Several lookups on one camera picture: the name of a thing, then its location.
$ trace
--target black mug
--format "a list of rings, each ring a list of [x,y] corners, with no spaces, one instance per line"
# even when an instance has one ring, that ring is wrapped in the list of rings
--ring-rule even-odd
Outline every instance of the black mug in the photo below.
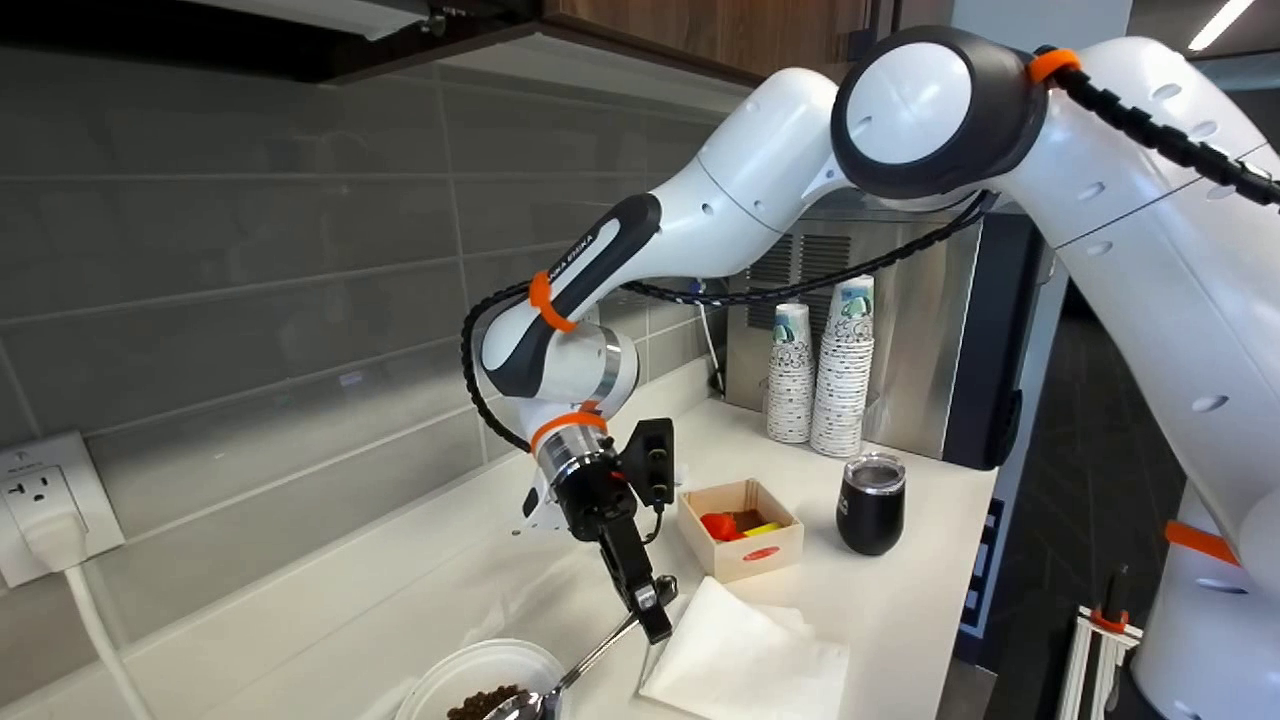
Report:
[[[844,462],[835,528],[859,555],[885,555],[905,536],[906,471],[895,457]]]

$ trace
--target white robotic arm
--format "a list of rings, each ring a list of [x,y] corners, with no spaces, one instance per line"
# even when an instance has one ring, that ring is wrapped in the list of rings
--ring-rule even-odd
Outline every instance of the white robotic arm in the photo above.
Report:
[[[1174,50],[1110,40],[1088,47],[1081,64],[1156,124],[1226,161],[1280,169],[1239,107]],[[1239,553],[1247,593],[1280,606],[1274,208],[1166,162],[1061,89],[1032,80],[1027,54],[965,30],[905,30],[838,89],[815,72],[777,72],[684,172],[608,213],[526,301],[497,314],[481,368],[515,398],[519,436],[579,539],[598,539],[591,523],[623,500],[588,486],[598,485],[595,467],[610,467],[604,415],[634,383],[627,343],[591,322],[595,301],[645,276],[730,276],[835,186],[880,200],[953,200],[986,186],[1015,200],[1119,343],[1189,481]],[[639,612],[634,596],[651,596],[645,547],[639,561],[623,553],[608,565]],[[1270,679],[1280,660],[1234,676],[1239,690],[1280,706]],[[1174,700],[1183,690],[1165,684],[1149,690],[1161,712],[1211,705],[1202,700],[1211,689],[1190,700]]]

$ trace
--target kitchen counter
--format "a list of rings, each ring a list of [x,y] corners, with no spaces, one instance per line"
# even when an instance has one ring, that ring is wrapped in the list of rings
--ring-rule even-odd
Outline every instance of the kitchen counter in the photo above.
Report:
[[[645,415],[677,421],[681,486],[757,474],[807,523],[796,569],[728,587],[744,598],[792,605],[815,637],[851,646],[844,717],[936,717],[997,471],[898,450],[906,467],[905,536],[889,555],[863,561],[835,536],[838,460],[777,442],[760,433],[757,410],[704,398],[704,363],[634,391],[610,433],[623,439]],[[533,471],[524,457],[497,460],[152,637],[128,652],[139,690],[158,720],[377,720],[412,676],[466,638],[524,637],[573,663],[623,612],[591,547],[553,532],[512,536]],[[651,542],[651,565],[681,577],[681,598],[691,596],[700,569],[677,520]],[[617,720],[681,717],[633,700],[639,666],[645,637],[627,633],[573,689],[573,706]],[[0,717],[48,712],[124,717],[101,666]]]

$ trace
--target small bowl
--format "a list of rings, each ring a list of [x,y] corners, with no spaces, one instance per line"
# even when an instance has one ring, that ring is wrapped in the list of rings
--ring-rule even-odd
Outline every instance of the small bowl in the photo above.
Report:
[[[503,684],[553,690],[563,676],[563,663],[524,638],[481,638],[438,663],[431,663],[399,700],[397,720],[446,720],[451,706],[465,706],[476,690],[497,690]]]

